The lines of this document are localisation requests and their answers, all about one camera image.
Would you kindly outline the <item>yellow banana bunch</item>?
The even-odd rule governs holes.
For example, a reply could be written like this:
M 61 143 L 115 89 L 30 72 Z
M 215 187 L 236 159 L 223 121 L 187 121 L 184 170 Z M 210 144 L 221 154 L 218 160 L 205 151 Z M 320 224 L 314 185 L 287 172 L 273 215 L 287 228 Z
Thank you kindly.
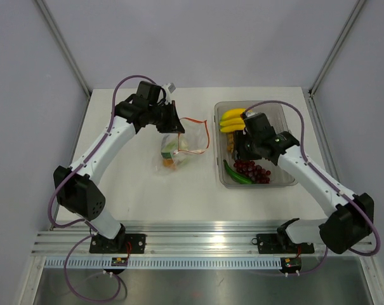
M 245 123 L 242 119 L 242 113 L 244 111 L 244 108 L 236 108 L 224 112 L 219 122 L 220 132 L 232 133 L 245 129 Z

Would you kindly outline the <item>clear zip top bag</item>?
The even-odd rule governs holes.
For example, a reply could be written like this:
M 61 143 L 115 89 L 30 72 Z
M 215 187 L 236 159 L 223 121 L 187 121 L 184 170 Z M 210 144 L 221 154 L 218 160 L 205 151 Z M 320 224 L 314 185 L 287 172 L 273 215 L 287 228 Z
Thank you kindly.
M 180 119 L 184 133 L 165 134 L 159 154 L 153 159 L 154 170 L 159 175 L 168 175 L 193 163 L 210 147 L 211 136 L 208 121 L 189 117 Z

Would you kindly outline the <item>white cauliflower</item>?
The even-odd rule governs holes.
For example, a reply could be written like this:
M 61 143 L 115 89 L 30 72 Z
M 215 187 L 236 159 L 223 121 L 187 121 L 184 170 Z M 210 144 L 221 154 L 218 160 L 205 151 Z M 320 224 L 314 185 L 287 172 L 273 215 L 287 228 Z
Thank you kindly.
M 186 141 L 184 141 L 183 138 L 179 135 L 167 134 L 162 138 L 162 140 L 165 138 L 169 138 L 171 140 L 176 139 L 178 141 L 178 151 L 176 152 L 176 154 L 172 158 L 176 164 L 176 167 L 172 168 L 172 169 L 177 169 L 178 167 L 183 165 L 187 161 L 187 159 L 189 158 L 187 155 L 187 152 L 186 152 L 188 145 L 187 145 Z

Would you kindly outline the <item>orange yellow pepper cluster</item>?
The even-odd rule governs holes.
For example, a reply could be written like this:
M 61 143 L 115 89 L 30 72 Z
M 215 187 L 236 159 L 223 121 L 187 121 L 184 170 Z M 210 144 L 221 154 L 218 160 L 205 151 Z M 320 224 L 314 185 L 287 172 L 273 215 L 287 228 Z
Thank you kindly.
M 163 164 L 163 166 L 165 166 L 167 168 L 175 168 L 176 167 L 176 164 L 173 161 L 173 159 L 163 159 L 162 164 Z

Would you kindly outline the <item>green chili pepper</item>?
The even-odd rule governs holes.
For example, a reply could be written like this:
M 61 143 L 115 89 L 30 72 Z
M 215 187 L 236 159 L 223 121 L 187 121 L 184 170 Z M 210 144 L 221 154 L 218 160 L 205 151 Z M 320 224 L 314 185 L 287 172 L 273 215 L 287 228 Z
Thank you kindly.
M 241 175 L 235 171 L 233 171 L 233 169 L 230 167 L 230 165 L 228 164 L 228 162 L 224 159 L 223 160 L 223 166 L 224 166 L 224 169 L 225 169 L 225 172 L 227 173 L 227 175 L 236 183 L 238 184 L 243 184 L 243 185 L 251 185 L 253 184 L 253 181 L 247 177 L 245 177 L 244 175 Z

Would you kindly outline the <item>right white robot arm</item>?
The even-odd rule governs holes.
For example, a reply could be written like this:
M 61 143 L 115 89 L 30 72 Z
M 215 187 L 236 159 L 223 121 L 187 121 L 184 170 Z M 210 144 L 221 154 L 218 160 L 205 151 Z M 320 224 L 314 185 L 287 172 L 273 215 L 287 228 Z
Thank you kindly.
M 303 146 L 289 132 L 276 133 L 264 113 L 245 111 L 241 115 L 244 134 L 237 141 L 240 159 L 267 159 L 283 169 L 322 208 L 323 219 L 291 219 L 277 229 L 277 246 L 290 252 L 302 243 L 323 243 L 342 254 L 373 230 L 374 201 L 370 195 L 356 195 L 344 187 L 305 154 Z

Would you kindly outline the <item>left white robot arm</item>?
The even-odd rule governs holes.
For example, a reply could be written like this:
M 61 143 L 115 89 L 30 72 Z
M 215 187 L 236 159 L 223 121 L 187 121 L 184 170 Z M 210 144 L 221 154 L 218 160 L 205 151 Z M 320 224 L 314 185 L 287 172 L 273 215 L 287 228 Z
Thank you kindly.
M 55 193 L 51 199 L 95 232 L 91 252 L 128 252 L 126 228 L 107 210 L 98 184 L 117 153 L 141 128 L 154 125 L 159 133 L 184 133 L 171 98 L 174 90 L 173 83 L 159 86 L 143 77 L 135 93 L 112 104 L 107 127 L 84 155 L 69 167 L 59 166 L 54 171 Z

